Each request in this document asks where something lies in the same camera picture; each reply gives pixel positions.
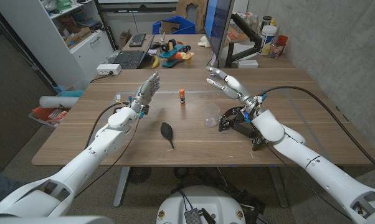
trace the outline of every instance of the keyboard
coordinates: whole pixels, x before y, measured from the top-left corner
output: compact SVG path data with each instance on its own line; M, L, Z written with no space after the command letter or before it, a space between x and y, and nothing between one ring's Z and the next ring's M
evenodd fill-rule
M122 69L136 69L144 54L145 52L142 50L122 50L114 59L113 64L120 64Z
M130 47L142 47L146 34L135 34L130 42Z

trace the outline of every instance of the door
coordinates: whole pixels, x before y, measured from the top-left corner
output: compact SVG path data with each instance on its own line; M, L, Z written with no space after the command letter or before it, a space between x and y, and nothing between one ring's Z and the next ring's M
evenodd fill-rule
M5 36L0 35L0 171L41 124L28 117L42 95L53 96Z

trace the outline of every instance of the power strip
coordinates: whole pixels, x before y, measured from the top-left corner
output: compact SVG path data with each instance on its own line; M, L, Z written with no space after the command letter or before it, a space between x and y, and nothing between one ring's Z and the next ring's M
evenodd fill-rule
M119 64L100 64L96 70L99 75L108 75L110 71L113 72L113 75L118 75L121 72L121 65Z

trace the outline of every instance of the table leg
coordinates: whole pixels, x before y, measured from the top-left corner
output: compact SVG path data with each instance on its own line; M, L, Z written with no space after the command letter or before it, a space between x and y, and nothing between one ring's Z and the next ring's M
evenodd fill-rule
M268 167L270 178L272 179L273 186L275 186L276 194L279 199L279 205L282 208L288 207L287 196L282 182L282 176L279 173L278 167Z
M114 196L114 207L119 207L121 205L123 194L126 186L126 181L128 180L128 174L130 173L131 167L123 167L121 169L120 179L118 180L117 191Z

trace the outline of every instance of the laptop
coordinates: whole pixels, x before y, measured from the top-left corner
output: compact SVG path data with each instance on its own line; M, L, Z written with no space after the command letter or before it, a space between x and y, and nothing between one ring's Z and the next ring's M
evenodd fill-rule
M128 44L126 44L123 50L121 50L114 59L113 64L120 64L122 69L137 69L148 52L153 39L154 35L151 36L149 41L144 42L142 47L139 47L138 50L130 50Z

